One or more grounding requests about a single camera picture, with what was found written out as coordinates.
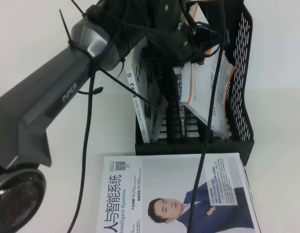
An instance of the book spine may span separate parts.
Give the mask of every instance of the book spine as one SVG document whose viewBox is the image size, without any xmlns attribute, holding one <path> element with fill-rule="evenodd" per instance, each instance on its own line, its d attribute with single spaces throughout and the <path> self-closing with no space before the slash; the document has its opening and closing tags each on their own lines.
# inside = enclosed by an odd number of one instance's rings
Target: book spine
<svg viewBox="0 0 300 233">
<path fill-rule="evenodd" d="M 182 94 L 181 72 L 175 73 L 174 83 L 175 83 L 175 88 L 176 88 L 176 103 L 177 103 L 177 109 L 178 109 L 180 137 L 183 142 L 186 142 L 187 141 L 187 118 L 186 118 L 185 106 L 181 102 L 181 94 Z"/>
<path fill-rule="evenodd" d="M 126 70 L 126 76 L 127 76 L 129 88 L 139 94 L 134 71 L 132 69 Z M 140 131 L 142 134 L 143 142 L 150 143 L 150 137 L 149 137 L 148 129 L 145 124 L 145 117 L 144 117 L 143 110 L 142 110 L 141 99 L 139 99 L 137 96 L 135 96 L 132 93 L 131 93 L 131 96 L 132 96 L 132 100 L 134 102 L 136 115 L 137 115 Z"/>
</svg>

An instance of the blue suit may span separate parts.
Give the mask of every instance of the blue suit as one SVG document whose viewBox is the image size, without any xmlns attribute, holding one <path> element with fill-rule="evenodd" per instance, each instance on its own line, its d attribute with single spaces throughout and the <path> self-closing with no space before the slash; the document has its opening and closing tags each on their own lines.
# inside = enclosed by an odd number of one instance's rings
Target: blue suit
<svg viewBox="0 0 300 233">
<path fill-rule="evenodd" d="M 233 228 L 254 228 L 251 220 L 244 188 L 235 188 L 238 205 L 216 206 L 215 211 L 208 216 L 207 212 L 212 208 L 208 195 L 207 183 L 197 189 L 196 202 L 194 206 L 194 217 L 192 233 L 216 233 Z M 184 204 L 191 203 L 193 191 L 186 194 Z M 183 213 L 177 220 L 182 222 L 186 228 L 189 225 L 190 210 Z"/>
</svg>

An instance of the black cable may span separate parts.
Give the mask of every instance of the black cable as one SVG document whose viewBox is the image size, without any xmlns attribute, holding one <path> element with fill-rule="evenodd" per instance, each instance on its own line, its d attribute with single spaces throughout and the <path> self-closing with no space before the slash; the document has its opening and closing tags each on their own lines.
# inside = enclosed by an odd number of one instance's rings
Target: black cable
<svg viewBox="0 0 300 233">
<path fill-rule="evenodd" d="M 103 91 L 103 87 L 101 86 L 101 87 L 94 89 L 92 94 L 97 95 L 97 94 L 101 93 L 102 91 Z M 89 92 L 84 92 L 84 91 L 78 91 L 77 93 L 82 94 L 82 95 L 89 95 Z"/>
<path fill-rule="evenodd" d="M 190 13 L 185 9 L 185 4 L 181 4 L 181 0 L 179 0 L 179 4 L 181 6 L 181 11 L 184 15 L 184 17 L 187 19 L 188 23 L 191 25 L 191 26 L 195 26 L 195 21 L 192 17 L 192 15 L 190 15 Z"/>
<path fill-rule="evenodd" d="M 85 17 L 86 16 L 86 13 L 84 13 L 82 11 L 82 9 L 79 7 L 79 5 L 77 5 L 77 3 L 74 1 L 74 0 L 71 0 L 72 3 L 74 4 L 74 6 L 79 10 L 79 12 L 81 12 L 82 16 Z"/>
<path fill-rule="evenodd" d="M 116 77 L 116 79 L 119 79 L 120 75 L 122 74 L 122 72 L 124 70 L 124 66 L 125 66 L 125 58 L 122 60 L 122 69 L 121 69 L 119 75 Z"/>
<path fill-rule="evenodd" d="M 200 28 L 203 28 L 203 29 L 206 29 L 206 30 L 209 30 L 210 32 L 216 34 L 218 36 L 218 38 L 220 38 L 220 31 L 217 30 L 215 27 L 212 27 L 211 25 L 207 24 L 207 23 L 202 23 L 202 22 L 195 22 L 194 19 L 192 18 L 192 16 L 186 12 L 188 16 L 190 16 L 190 25 L 193 26 L 193 27 L 200 27 Z M 113 16 L 112 14 L 110 14 L 109 12 L 106 12 L 106 15 L 109 16 L 112 20 L 120 23 L 120 24 L 123 24 L 119 19 L 117 19 L 115 16 Z M 137 25 L 137 24 L 132 24 L 132 23 L 125 23 L 125 26 L 128 26 L 128 27 L 133 27 L 133 28 L 138 28 L 138 29 L 141 29 L 141 30 L 145 30 L 147 32 L 153 32 L 153 33 L 160 33 L 160 34 L 168 34 L 168 32 L 166 31 L 163 31 L 163 30 L 158 30 L 158 29 L 152 29 L 152 28 L 147 28 L 147 27 L 144 27 L 144 26 L 140 26 L 140 25 Z M 220 49 L 220 47 L 218 47 L 215 52 L 211 53 L 211 54 L 205 54 L 203 53 L 202 51 L 200 51 L 194 40 L 191 40 L 191 44 L 192 44 L 192 47 L 193 49 L 195 49 L 195 52 L 197 54 L 199 54 L 199 56 L 202 56 L 202 57 L 211 57 L 211 56 L 214 56 Z M 186 63 L 188 61 L 192 60 L 192 57 L 184 60 L 184 61 L 173 61 L 173 60 L 160 60 L 160 61 L 165 61 L 165 62 L 172 62 L 172 63 L 175 63 L 175 62 L 180 62 L 180 63 Z"/>
<path fill-rule="evenodd" d="M 121 81 L 117 80 L 113 75 L 109 74 L 108 72 L 106 72 L 104 69 L 100 68 L 100 71 L 103 72 L 105 75 L 107 75 L 110 79 L 112 79 L 114 82 L 116 82 L 117 84 L 119 84 L 120 86 L 122 86 L 123 88 L 125 88 L 127 91 L 129 91 L 130 93 L 134 94 L 135 96 L 137 96 L 139 99 L 143 100 L 144 102 L 146 102 L 148 105 L 150 105 L 151 107 L 155 108 L 156 110 L 160 111 L 161 110 L 155 106 L 154 104 L 152 104 L 150 101 L 148 101 L 147 99 L 145 99 L 143 96 L 139 95 L 137 92 L 131 90 L 128 86 L 126 86 L 124 83 L 122 83 Z"/>
<path fill-rule="evenodd" d="M 94 82 L 95 82 L 95 76 L 96 76 L 96 70 L 93 68 L 91 78 L 90 78 L 90 84 L 89 84 L 88 110 L 87 110 L 87 122 L 86 122 L 86 130 L 85 130 L 84 144 L 83 144 L 82 174 L 81 174 L 80 192 L 79 192 L 79 196 L 78 196 L 78 202 L 77 202 L 74 218 L 73 218 L 72 223 L 69 227 L 68 233 L 70 233 L 72 231 L 72 229 L 74 227 L 74 224 L 76 222 L 79 210 L 81 208 L 82 197 L 83 197 L 83 192 L 84 192 L 87 145 L 88 145 L 88 138 L 89 138 L 89 131 L 90 131 L 90 123 L 91 123 L 91 112 L 92 112 L 92 97 L 93 97 L 92 92 L 93 92 L 93 86 L 94 86 Z"/>
<path fill-rule="evenodd" d="M 214 97 L 215 97 L 215 91 L 216 91 L 216 86 L 217 86 L 217 81 L 218 81 L 218 76 L 219 76 L 219 71 L 220 71 L 221 60 L 222 60 L 222 56 L 223 56 L 224 44 L 225 44 L 226 21 L 225 21 L 225 11 L 224 11 L 223 0 L 219 0 L 219 3 L 220 3 L 219 6 L 220 6 L 220 18 L 221 18 L 220 52 L 219 52 L 217 68 L 216 68 L 216 72 L 215 72 L 215 76 L 214 76 L 214 80 L 213 80 L 212 96 L 211 96 L 211 102 L 210 102 L 210 107 L 209 107 L 209 115 L 208 115 L 208 123 L 207 123 L 204 147 L 202 150 L 202 155 L 201 155 L 201 159 L 199 162 L 198 171 L 197 171 L 197 175 L 196 175 L 196 179 L 195 179 L 195 183 L 194 183 L 193 197 L 192 197 L 191 206 L 190 206 L 190 217 L 189 217 L 189 225 L 188 225 L 187 233 L 192 232 L 194 205 L 195 205 L 195 200 L 196 200 L 197 188 L 198 188 L 200 176 L 202 173 L 202 168 L 204 165 L 205 155 L 207 152 L 208 143 L 209 143 L 210 134 L 211 134 Z"/>
<path fill-rule="evenodd" d="M 122 16 L 122 22 L 125 24 L 128 18 L 128 14 L 130 11 L 131 7 L 131 2 L 132 0 L 126 0 L 126 7 L 124 9 L 124 13 Z M 92 109 L 92 92 L 93 92 L 93 85 L 94 85 L 94 78 L 96 71 L 99 67 L 99 64 L 101 63 L 102 59 L 104 59 L 105 55 L 109 52 L 109 50 L 112 48 L 112 46 L 115 44 L 115 41 L 118 39 L 120 33 L 123 30 L 123 24 L 119 24 L 119 26 L 116 28 L 115 32 L 113 33 L 110 41 L 106 45 L 106 47 L 103 49 L 97 60 L 95 61 L 93 58 L 92 59 L 92 74 L 90 78 L 90 84 L 89 84 L 89 94 L 88 94 L 88 117 L 87 117 L 87 123 L 86 123 L 86 131 L 85 131 L 85 137 L 84 137 L 84 145 L 83 145 L 83 158 L 82 158 L 82 175 L 81 175 L 81 185 L 80 185 L 80 193 L 78 197 L 78 202 L 77 202 L 77 207 L 75 210 L 75 214 L 73 217 L 73 220 L 71 222 L 71 225 L 69 227 L 68 233 L 71 233 L 76 219 L 78 217 L 80 208 L 81 208 L 81 203 L 82 203 L 82 197 L 83 197 L 83 192 L 84 192 L 84 184 L 85 184 L 85 173 L 86 173 L 86 153 L 87 153 L 87 145 L 88 145 L 88 137 L 89 137 L 89 130 L 90 130 L 90 120 L 91 120 L 91 109 Z M 71 40 L 71 37 L 69 37 L 69 42 L 70 45 L 73 45 L 73 42 Z"/>
</svg>

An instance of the piper logo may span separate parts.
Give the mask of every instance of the piper logo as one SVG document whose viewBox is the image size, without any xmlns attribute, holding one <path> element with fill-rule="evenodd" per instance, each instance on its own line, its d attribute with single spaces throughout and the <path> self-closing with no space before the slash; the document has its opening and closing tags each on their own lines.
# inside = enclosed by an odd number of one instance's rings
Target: piper logo
<svg viewBox="0 0 300 233">
<path fill-rule="evenodd" d="M 70 98 L 70 95 L 75 92 L 76 89 L 77 89 L 77 84 L 74 83 L 73 86 L 71 86 L 70 89 L 67 91 L 67 93 L 62 97 L 62 101 L 65 103 Z"/>
</svg>

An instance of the magazine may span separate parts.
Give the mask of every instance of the magazine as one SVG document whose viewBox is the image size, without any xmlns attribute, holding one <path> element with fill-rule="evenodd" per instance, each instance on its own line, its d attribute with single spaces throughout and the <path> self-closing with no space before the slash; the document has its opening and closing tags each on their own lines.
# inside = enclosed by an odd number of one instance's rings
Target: magazine
<svg viewBox="0 0 300 233">
<path fill-rule="evenodd" d="M 130 89 L 152 104 L 150 106 L 134 94 L 131 94 L 143 142 L 152 143 L 159 138 L 168 101 L 160 92 L 152 65 L 142 59 L 141 50 L 145 46 L 147 46 L 146 38 L 126 57 L 124 68 Z"/>
<path fill-rule="evenodd" d="M 198 3 L 190 8 L 190 14 L 193 16 L 195 21 L 207 23 Z M 215 51 L 217 47 L 218 46 L 207 52 L 210 54 Z M 182 68 L 181 102 L 183 102 L 185 106 L 205 124 L 208 123 L 211 93 L 218 56 L 219 52 L 212 57 L 205 58 L 202 66 L 188 62 Z M 216 135 L 223 139 L 229 138 L 225 103 L 228 84 L 232 78 L 234 70 L 235 67 L 229 63 L 225 54 L 223 54 L 216 86 L 211 128 Z"/>
<path fill-rule="evenodd" d="M 97 233 L 186 233 L 200 155 L 105 157 Z M 206 155 L 193 233 L 260 233 L 239 154 Z"/>
<path fill-rule="evenodd" d="M 182 142 L 187 141 L 187 118 L 186 118 L 186 109 L 184 104 L 181 102 L 181 92 L 182 92 L 182 76 L 181 76 L 181 67 L 174 68 L 175 76 L 174 86 L 176 93 L 176 108 L 178 111 L 178 120 L 179 120 L 179 131 Z"/>
</svg>

